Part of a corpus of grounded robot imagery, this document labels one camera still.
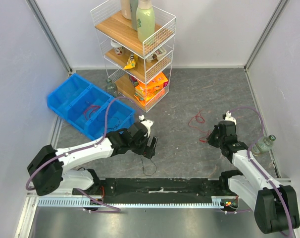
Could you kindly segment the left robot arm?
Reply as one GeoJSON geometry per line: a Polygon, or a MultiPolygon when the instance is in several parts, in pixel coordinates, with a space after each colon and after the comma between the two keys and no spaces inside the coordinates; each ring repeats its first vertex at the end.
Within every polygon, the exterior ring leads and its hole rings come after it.
{"type": "Polygon", "coordinates": [[[145,119],[129,128],[111,131],[105,137],[74,147],[54,149],[46,145],[40,149],[27,171],[30,178],[26,189],[45,196],[56,190],[81,189],[89,195],[100,190],[100,179],[92,169],[78,171],[75,167],[132,151],[148,159],[155,155],[157,137],[150,137],[153,121],[145,119]]]}

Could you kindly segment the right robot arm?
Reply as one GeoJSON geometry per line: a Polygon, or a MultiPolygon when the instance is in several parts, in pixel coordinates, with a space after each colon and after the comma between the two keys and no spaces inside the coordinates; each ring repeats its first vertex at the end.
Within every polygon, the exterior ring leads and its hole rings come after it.
{"type": "Polygon", "coordinates": [[[296,191],[282,185],[248,153],[245,143],[238,140],[236,124],[223,120],[208,136],[209,145],[219,148],[237,170],[225,172],[227,178],[218,183],[224,195],[237,194],[253,211],[257,226],[264,234],[289,231],[300,227],[296,191]]]}

